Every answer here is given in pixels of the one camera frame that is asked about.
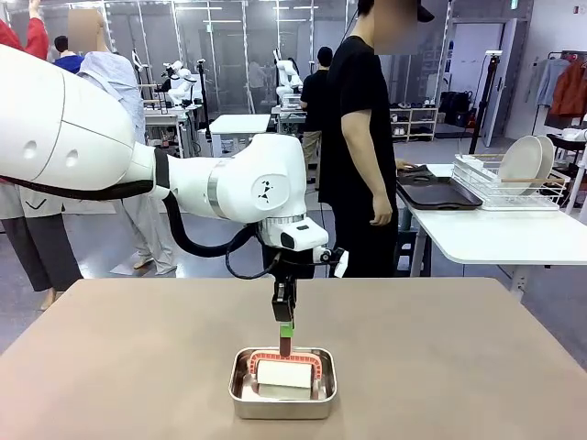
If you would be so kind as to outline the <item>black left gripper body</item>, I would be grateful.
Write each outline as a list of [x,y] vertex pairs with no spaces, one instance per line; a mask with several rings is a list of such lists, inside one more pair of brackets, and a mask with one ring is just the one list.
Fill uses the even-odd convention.
[[275,278],[292,276],[297,280],[311,280],[315,275],[313,251],[295,252],[288,249],[262,246],[263,268],[267,269],[280,255],[279,261],[269,270]]

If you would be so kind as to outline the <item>person's right hand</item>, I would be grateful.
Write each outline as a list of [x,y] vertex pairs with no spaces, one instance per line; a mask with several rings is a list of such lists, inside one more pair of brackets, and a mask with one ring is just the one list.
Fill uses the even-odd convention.
[[385,192],[373,196],[372,207],[374,212],[374,217],[370,221],[372,226],[386,226],[391,222],[393,208]]

